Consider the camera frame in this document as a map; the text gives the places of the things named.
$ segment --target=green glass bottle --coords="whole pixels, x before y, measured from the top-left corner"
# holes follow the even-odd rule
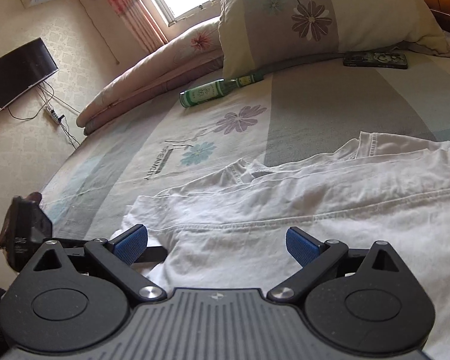
[[[263,74],[254,73],[237,79],[218,79],[180,93],[180,104],[185,108],[228,95],[236,88],[263,80]]]

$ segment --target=red patterned curtain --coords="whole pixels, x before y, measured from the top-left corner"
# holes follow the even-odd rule
[[[108,0],[127,28],[149,54],[167,43],[167,39],[141,0]]]

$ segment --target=television screen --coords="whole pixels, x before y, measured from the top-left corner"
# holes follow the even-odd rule
[[[0,58],[0,111],[58,71],[41,38]]]

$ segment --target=flower print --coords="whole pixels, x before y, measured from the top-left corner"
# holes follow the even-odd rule
[[[259,104],[255,105],[253,108],[248,105],[243,107],[238,115],[235,112],[229,112],[225,115],[224,119],[217,122],[219,127],[217,127],[214,132],[221,132],[224,130],[224,135],[231,133],[234,129],[236,132],[244,132],[248,126],[253,126],[258,123],[257,119],[251,118],[265,112],[266,110],[266,107],[260,108]]]
[[[263,5],[263,9],[265,9],[269,15],[277,16],[283,10],[282,0],[267,0]]]
[[[205,51],[212,44],[209,34],[205,32],[199,32],[191,39],[191,46],[197,51]]]
[[[294,8],[295,15],[292,15],[292,20],[296,21],[292,26],[293,31],[297,31],[300,38],[307,37],[311,40],[319,41],[322,35],[328,34],[328,26],[333,22],[330,17],[326,17],[329,11],[325,9],[325,5],[317,5],[315,1],[308,2],[305,7],[298,4]]]
[[[182,165],[190,166],[192,164],[198,165],[211,156],[217,147],[213,142],[204,142],[190,147],[188,151],[183,153],[183,158],[180,160]]]

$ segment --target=white fabric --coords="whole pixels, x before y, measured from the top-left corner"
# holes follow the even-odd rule
[[[226,168],[238,177],[224,178],[223,170],[140,196],[122,230],[144,223],[150,239],[168,249],[148,275],[167,291],[268,291],[300,268],[285,247],[290,226],[352,248],[385,239],[435,305],[426,352],[450,359],[450,142],[368,133],[355,141],[275,168],[238,162]]]

